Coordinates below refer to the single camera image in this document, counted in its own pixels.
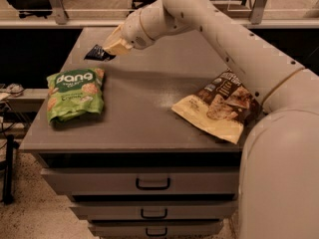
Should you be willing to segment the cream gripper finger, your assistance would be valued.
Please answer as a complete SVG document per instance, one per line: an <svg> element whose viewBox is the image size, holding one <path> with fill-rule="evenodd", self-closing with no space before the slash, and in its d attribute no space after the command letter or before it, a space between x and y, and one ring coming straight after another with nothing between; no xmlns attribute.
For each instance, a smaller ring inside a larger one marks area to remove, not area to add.
<svg viewBox="0 0 319 239"><path fill-rule="evenodd" d="M110 55L127 54L133 46L122 36L123 24L119 25L103 44L103 49Z"/></svg>

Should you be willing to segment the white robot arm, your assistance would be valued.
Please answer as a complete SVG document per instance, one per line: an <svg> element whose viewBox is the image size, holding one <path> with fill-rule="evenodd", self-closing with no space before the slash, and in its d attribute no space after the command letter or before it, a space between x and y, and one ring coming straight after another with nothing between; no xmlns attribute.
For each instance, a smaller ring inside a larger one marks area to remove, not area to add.
<svg viewBox="0 0 319 239"><path fill-rule="evenodd" d="M239 239L319 239L319 77L209 0L159 0L107 39L112 55L198 31L256 96L266 116L250 132L239 175Z"/></svg>

